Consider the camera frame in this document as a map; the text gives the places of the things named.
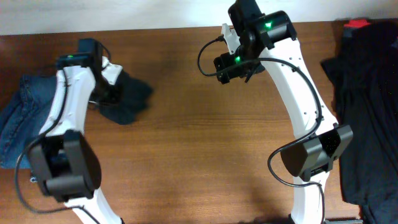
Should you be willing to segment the black t-shirt with white logo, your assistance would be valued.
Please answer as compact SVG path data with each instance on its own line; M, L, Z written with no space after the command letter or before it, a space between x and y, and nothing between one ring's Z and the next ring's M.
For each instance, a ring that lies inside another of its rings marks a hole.
M147 100L153 93L153 88L146 82L131 77L124 70L118 76L116 86L121 88L120 102L112 106L100 106L99 112L114 123L131 124L148 107Z

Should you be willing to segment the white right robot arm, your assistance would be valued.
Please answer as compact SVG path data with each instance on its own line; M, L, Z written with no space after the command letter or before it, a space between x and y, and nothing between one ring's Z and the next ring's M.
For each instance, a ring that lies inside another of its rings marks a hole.
M334 162L353 138L324 104L303 60L293 23L284 11L264 14L255 1L236 1L223 24L221 41L228 46L215 58L216 77L250 79L267 71L289 114L294 141L275 155L294 178L292 223L326 223L325 184Z

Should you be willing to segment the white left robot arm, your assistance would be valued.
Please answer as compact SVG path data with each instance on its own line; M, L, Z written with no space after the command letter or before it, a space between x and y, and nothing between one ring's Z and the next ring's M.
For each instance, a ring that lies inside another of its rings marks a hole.
M99 41L81 39L77 53L56 62L57 86L49 115L22 155L40 191L63 206L42 210L23 202L34 213L73 210L82 223L123 223L101 190L100 162L84 136L89 103L116 106L122 97L116 80L123 68L103 56L105 51Z

